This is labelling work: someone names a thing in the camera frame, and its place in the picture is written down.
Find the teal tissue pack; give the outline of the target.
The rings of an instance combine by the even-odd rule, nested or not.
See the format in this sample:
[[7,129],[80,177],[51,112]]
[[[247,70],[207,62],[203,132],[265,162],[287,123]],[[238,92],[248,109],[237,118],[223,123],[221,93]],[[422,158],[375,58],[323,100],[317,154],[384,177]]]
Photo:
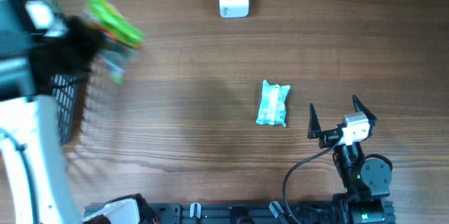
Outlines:
[[289,91],[290,85],[269,84],[267,80],[264,80],[256,123],[286,127],[286,98]]

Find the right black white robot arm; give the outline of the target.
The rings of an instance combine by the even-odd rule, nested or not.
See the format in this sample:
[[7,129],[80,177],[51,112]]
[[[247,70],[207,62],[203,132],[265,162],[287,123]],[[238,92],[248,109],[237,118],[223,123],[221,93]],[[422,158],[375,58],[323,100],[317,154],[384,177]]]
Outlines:
[[309,108],[307,137],[333,151],[333,163],[344,192],[335,194],[320,214],[322,223],[395,223],[390,195],[393,164],[380,154],[364,154],[361,143],[373,134],[377,117],[356,97],[354,112],[334,129],[322,130],[316,110]]

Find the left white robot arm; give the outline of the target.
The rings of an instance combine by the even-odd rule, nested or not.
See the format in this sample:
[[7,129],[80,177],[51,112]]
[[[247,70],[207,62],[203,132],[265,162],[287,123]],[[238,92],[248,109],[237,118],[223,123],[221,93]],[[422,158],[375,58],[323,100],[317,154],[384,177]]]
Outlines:
[[1,156],[17,223],[158,223],[140,194],[82,216],[74,203],[58,128],[53,77],[80,81],[109,37],[53,0],[1,0]]

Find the green gummy candy bag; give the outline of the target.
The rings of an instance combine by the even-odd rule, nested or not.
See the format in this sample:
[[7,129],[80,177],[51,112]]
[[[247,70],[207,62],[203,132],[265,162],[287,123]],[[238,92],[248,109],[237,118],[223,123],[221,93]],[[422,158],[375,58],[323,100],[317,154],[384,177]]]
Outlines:
[[130,64],[139,56],[145,35],[112,5],[109,0],[85,0],[87,20],[105,35],[98,52],[113,82],[121,84]]

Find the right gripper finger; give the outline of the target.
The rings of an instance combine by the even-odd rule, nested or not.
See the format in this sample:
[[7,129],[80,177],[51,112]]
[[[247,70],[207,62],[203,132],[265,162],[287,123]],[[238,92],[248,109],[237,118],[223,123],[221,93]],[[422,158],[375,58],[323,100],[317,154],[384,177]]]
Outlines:
[[357,98],[356,95],[352,96],[352,102],[356,112],[363,112],[368,118],[368,123],[371,126],[376,125],[377,117],[366,106],[362,104],[362,102]]
[[322,135],[321,126],[319,123],[319,119],[317,117],[316,110],[314,108],[314,104],[311,103],[309,106],[309,127],[307,137],[308,139],[320,138]]

